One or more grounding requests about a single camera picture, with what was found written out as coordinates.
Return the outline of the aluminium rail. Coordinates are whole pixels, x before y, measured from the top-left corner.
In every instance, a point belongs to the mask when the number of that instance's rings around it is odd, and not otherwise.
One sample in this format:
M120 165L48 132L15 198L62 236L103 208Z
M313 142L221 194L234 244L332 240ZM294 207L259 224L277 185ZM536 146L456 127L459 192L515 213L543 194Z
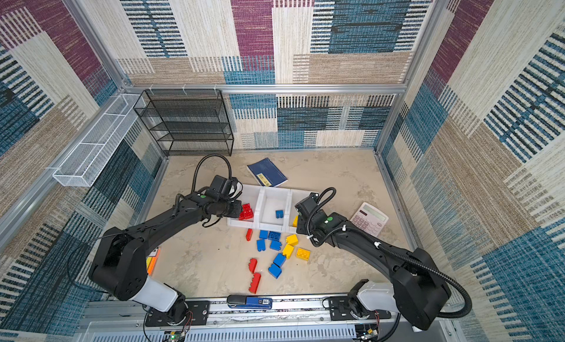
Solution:
M385 306L376 310L388 311L390 319L331 321L330 312L322 306L324 298L329 296L347 296L345 293L278 295L270 296L271 305L265 308L242 308L229 305L226 297L193 298L187 301L210 301L210 310L206 325L196 328L229 327L267 327L307 324L381 324L394 321L396 306ZM144 325L149 309L137 302L108 300L91 302L80 320L77 330L81 333L94 330L180 330L181 327L146 327Z

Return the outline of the long red lego brick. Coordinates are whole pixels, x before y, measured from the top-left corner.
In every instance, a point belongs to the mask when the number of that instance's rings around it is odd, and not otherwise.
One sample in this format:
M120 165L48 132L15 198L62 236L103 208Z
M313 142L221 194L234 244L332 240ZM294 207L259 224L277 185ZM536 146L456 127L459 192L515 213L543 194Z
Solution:
M240 221L250 221L253 220L254 213L252 210L243 210L239 216Z

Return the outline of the blue lego brick lower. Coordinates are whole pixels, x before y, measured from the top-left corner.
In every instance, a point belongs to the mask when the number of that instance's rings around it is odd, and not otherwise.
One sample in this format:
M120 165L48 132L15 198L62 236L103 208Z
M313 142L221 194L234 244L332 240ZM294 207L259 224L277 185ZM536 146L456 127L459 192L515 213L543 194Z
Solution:
M273 260L273 264L281 268L283 264L286 262L286 256L283 253L278 253L275 259Z

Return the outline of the yellow lego brick slanted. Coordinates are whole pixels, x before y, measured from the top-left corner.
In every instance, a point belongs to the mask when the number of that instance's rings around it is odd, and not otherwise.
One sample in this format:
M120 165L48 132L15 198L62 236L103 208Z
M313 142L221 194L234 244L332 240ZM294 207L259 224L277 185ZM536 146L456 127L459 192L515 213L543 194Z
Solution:
M290 245L289 243L287 243L287 245L285 245L284 249L283 249L283 255L285 256L285 258L288 260L291 255L294 252L295 247L293 245Z

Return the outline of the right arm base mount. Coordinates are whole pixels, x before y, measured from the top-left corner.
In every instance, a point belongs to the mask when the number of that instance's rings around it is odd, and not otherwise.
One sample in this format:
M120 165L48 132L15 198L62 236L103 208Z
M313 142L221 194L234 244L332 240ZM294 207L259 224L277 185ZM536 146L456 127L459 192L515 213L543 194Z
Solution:
M330 312L331 321L377 320L392 317L388 311L369 311L347 296L329 296L323 299L322 306Z

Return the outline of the blue lego studded brick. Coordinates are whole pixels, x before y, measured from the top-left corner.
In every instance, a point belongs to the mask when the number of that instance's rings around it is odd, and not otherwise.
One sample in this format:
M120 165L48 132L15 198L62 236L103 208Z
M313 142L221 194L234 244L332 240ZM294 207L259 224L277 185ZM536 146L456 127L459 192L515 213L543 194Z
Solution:
M272 241L280 241L281 233L269 231L268 239Z

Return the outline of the blue lego brick left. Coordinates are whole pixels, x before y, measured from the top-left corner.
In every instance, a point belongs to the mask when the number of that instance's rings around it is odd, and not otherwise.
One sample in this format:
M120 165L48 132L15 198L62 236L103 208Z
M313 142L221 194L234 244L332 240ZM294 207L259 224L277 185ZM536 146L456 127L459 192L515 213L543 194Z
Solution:
M264 239L257 240L257 251L263 252L266 250L266 242Z

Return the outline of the red stepped lego brick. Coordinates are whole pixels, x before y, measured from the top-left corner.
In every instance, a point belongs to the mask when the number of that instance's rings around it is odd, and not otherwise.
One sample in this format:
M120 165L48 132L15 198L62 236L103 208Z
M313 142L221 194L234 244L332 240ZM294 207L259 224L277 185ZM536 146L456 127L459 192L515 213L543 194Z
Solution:
M249 292L251 294L256 294L258 290L258 286L261 280L261 273L256 272L253 274L252 281L250 283Z

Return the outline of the blue notebook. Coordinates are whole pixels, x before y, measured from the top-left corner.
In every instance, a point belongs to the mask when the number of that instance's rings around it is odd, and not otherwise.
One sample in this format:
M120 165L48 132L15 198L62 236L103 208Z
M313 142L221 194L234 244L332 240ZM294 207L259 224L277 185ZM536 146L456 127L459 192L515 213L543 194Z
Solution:
M269 158L250 164L247 166L247 169L258 183L264 187L278 187L288 180Z

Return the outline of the blue lego brick centre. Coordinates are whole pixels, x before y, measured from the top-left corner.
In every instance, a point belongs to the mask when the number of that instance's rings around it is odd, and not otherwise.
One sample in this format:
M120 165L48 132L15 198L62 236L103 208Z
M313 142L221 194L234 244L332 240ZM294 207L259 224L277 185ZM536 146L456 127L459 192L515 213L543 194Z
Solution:
M269 248L279 252L281 251L282 243L279 241L271 241Z

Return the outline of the pink calculator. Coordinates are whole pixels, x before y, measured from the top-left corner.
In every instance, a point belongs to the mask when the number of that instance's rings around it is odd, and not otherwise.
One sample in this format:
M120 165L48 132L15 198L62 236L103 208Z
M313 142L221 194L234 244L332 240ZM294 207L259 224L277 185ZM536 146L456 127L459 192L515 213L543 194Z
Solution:
M378 237L389 218L375 206L364 202L350 221L365 233Z

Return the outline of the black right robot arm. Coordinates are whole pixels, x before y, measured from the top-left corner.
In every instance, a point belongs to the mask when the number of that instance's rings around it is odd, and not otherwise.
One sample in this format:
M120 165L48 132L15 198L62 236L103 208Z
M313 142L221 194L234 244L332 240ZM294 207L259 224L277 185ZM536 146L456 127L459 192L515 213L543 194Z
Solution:
M376 268L392 284L394 306L414 327L427 330L436 318L458 319L472 312L472 298L455 279L438 269L423 249L409 251L371 236L338 213L322 208L336 194L329 187L294 205L297 232L315 247L329 244Z

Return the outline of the blue lego brick bottom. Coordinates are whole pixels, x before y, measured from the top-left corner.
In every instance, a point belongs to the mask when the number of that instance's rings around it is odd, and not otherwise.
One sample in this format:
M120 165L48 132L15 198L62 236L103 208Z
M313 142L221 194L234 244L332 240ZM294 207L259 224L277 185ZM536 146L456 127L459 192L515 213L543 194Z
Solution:
M282 274L282 269L276 265L275 263L273 263L272 265L270 265L270 267L268 268L268 272L269 274L271 274L275 279L278 279L280 277L280 275Z

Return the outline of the white three-compartment bin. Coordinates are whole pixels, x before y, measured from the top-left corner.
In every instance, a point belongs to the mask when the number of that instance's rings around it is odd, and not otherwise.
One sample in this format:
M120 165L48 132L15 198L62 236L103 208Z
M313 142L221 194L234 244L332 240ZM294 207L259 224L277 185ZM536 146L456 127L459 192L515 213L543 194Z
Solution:
M313 191L244 185L239 199L242 204L250 204L254 218L250 221L228 218L227 225L296 234L297 228L292 223L298 212L294 206L310 192ZM284 217L276 218L276 211L283 211Z

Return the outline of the yellow lego open underside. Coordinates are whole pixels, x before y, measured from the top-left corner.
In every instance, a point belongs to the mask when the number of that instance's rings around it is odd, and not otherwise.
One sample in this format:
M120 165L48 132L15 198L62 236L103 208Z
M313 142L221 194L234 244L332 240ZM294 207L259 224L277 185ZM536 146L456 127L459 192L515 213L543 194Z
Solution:
M296 256L300 260L309 261L310 259L310 251L307 249L298 248L296 251Z

